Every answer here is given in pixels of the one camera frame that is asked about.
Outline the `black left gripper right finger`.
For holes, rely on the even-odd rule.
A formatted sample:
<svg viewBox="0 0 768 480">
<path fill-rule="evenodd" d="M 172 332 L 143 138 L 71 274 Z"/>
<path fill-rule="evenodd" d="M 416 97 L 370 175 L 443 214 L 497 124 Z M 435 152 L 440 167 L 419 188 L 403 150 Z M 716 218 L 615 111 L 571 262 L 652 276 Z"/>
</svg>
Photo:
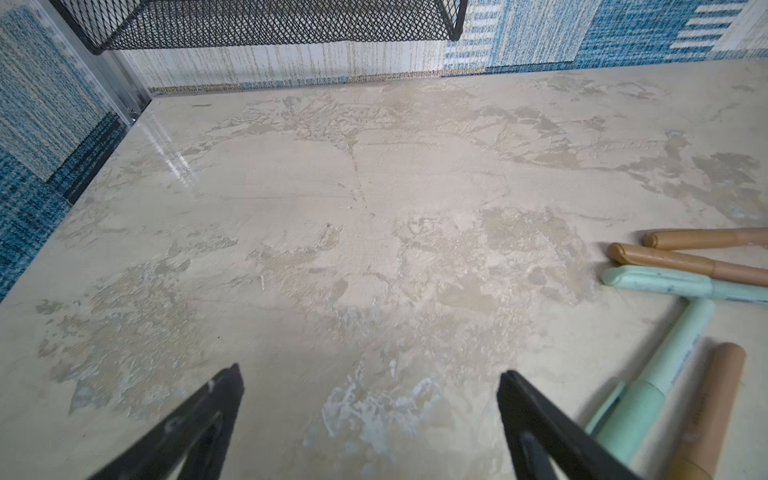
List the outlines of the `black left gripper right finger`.
<svg viewBox="0 0 768 480">
<path fill-rule="evenodd" d="M 518 479 L 635 479 L 631 470 L 591 439 L 523 375 L 501 374 L 496 394 Z"/>
</svg>

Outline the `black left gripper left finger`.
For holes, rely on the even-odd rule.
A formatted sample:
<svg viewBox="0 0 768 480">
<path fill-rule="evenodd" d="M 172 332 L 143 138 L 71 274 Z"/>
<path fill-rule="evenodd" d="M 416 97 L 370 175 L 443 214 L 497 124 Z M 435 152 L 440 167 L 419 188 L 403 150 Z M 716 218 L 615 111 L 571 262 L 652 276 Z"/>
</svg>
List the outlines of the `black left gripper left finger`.
<svg viewBox="0 0 768 480">
<path fill-rule="evenodd" d="M 244 383 L 238 364 L 220 370 L 93 479 L 218 479 Z"/>
</svg>

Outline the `tan highlighter pen top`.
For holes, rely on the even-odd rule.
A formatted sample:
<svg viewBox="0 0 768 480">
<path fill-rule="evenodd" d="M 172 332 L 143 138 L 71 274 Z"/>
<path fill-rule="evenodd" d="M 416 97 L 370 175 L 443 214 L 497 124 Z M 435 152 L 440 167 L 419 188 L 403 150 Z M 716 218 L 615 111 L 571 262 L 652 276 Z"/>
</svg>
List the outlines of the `tan highlighter pen top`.
<svg viewBox="0 0 768 480">
<path fill-rule="evenodd" d="M 767 229 L 660 230 L 646 233 L 642 244 L 645 247 L 667 251 L 766 246 Z"/>
</svg>

